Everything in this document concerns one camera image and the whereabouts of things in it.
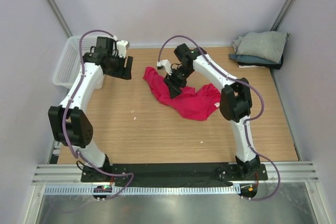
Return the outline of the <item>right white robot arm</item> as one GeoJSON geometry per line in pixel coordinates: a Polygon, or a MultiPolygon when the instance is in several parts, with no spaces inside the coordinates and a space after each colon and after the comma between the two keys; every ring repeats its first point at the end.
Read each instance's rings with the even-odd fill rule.
{"type": "Polygon", "coordinates": [[[164,83],[170,98],[182,94],[187,78],[198,72],[206,77],[220,92],[219,110],[231,124],[236,143],[236,172],[238,177],[248,180],[260,167],[260,157],[254,149],[250,128],[252,99],[249,82],[238,79],[221,68],[202,48],[190,49],[186,44],[177,46],[174,54],[179,60],[176,68],[168,60],[158,59],[157,68],[164,69],[164,83]]]}

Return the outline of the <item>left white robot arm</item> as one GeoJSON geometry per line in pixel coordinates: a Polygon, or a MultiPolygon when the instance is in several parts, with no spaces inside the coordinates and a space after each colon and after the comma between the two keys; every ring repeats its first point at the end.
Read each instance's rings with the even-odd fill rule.
{"type": "Polygon", "coordinates": [[[105,76],[131,79],[133,58],[127,56],[128,47],[128,41],[111,34],[70,37],[61,58],[66,59],[73,48],[78,73],[60,105],[48,110],[54,140],[68,147],[75,158],[81,158],[84,168],[100,182],[106,182],[112,171],[108,156],[93,140],[93,126],[86,110],[93,91],[102,87],[105,76]]]}

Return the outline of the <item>red t-shirt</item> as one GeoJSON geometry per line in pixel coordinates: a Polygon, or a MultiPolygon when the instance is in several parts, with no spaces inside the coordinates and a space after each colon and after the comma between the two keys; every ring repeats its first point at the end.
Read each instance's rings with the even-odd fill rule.
{"type": "Polygon", "coordinates": [[[146,67],[143,79],[147,82],[150,91],[160,104],[169,106],[178,114],[189,120],[205,121],[219,108],[220,92],[213,84],[206,84],[199,90],[185,87],[176,98],[170,98],[164,78],[153,67],[146,67]]]}

